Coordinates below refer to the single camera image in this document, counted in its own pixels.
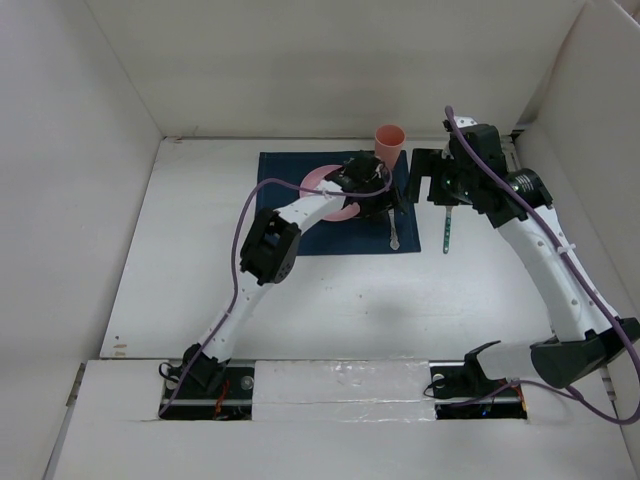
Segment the pink plastic cup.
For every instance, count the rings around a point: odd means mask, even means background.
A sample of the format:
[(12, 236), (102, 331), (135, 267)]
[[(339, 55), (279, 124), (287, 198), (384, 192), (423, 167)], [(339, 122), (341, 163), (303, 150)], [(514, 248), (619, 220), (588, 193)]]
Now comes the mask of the pink plastic cup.
[(394, 169), (405, 139), (404, 130), (397, 125), (386, 124), (376, 130), (374, 153), (389, 170)]

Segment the dark blue cloth placemat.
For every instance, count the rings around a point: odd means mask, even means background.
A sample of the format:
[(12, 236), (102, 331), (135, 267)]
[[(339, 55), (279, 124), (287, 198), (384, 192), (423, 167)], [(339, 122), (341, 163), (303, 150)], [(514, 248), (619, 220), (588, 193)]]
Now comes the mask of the dark blue cloth placemat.
[[(257, 180), (278, 178), (299, 185), (312, 170), (325, 165), (342, 165), (353, 151), (333, 152), (262, 152)], [(386, 214), (371, 218), (352, 218), (339, 222), (321, 221), (302, 236), (300, 256), (386, 255), (419, 253), (419, 228), (414, 205), (402, 203), (396, 209), (396, 232), (399, 248), (390, 246), (391, 225)]]

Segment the pink plastic plate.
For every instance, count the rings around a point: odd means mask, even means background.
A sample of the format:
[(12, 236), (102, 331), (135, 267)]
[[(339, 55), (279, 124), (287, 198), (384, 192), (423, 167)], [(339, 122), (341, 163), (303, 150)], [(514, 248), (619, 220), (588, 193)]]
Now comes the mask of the pink plastic plate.
[[(323, 165), (312, 170), (302, 180), (300, 186), (305, 189), (318, 190), (319, 183), (330, 173), (339, 170), (340, 165)], [(345, 205), (340, 211), (326, 215), (323, 220), (327, 222), (344, 222), (355, 218), (360, 213), (360, 207), (356, 203)]]

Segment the fork with green handle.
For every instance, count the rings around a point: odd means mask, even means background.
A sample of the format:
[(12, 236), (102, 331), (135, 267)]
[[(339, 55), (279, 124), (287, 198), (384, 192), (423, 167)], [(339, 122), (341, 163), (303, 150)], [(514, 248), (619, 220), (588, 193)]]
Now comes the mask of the fork with green handle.
[(453, 208), (454, 206), (452, 205), (445, 206), (445, 221), (444, 221), (443, 242), (442, 242), (442, 253), (445, 255), (448, 254), (450, 250)]

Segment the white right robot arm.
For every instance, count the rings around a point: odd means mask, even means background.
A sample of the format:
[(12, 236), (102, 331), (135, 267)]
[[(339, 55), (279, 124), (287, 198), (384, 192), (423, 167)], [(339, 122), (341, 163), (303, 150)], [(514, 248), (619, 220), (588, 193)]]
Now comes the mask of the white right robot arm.
[(509, 244), (545, 303), (552, 335), (531, 343), (485, 343), (468, 352), (432, 382), (439, 398), (482, 396), (501, 381), (538, 377), (565, 389), (606, 366), (625, 349), (615, 331), (639, 338), (639, 323), (622, 319), (596, 292), (564, 236), (553, 199), (528, 168), (510, 171), (496, 127), (458, 117), (444, 124), (450, 134), (442, 150), (415, 151), (408, 196), (430, 180), (428, 202), (469, 205), (485, 216)]

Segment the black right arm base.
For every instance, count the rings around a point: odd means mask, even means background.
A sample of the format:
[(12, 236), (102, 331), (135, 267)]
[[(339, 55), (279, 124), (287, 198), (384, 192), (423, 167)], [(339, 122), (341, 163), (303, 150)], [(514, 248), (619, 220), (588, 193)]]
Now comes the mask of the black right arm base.
[(489, 342), (471, 350), (462, 361), (436, 361), (430, 366), (430, 381), (423, 396), (435, 401), (437, 420), (526, 420), (528, 415), (519, 387), (510, 387), (485, 398), (507, 384), (505, 378), (490, 380), (480, 368), (477, 356)]

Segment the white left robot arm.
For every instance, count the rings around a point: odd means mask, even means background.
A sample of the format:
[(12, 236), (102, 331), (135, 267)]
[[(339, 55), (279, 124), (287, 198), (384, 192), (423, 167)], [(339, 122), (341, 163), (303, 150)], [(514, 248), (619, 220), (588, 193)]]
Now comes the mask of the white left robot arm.
[[(283, 207), (260, 209), (240, 241), (251, 201), (270, 184), (296, 190), (302, 196)], [(179, 380), (205, 397), (220, 390), (240, 333), (265, 294), (291, 273), (302, 237), (312, 227), (351, 206), (357, 209), (358, 217), (367, 217), (398, 204), (393, 169), (366, 151), (356, 153), (307, 187), (275, 178), (259, 182), (249, 194), (234, 232), (229, 304), (185, 351)]]

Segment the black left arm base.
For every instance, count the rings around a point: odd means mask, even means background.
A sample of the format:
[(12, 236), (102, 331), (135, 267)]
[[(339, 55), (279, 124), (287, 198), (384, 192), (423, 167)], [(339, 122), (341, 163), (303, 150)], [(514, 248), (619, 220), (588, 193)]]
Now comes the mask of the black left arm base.
[(159, 375), (163, 390), (158, 417), (170, 421), (248, 421), (252, 419), (255, 387), (254, 362), (227, 362), (217, 366), (211, 382), (203, 387), (194, 378), (195, 365), (179, 384), (182, 367), (176, 362), (162, 362)]

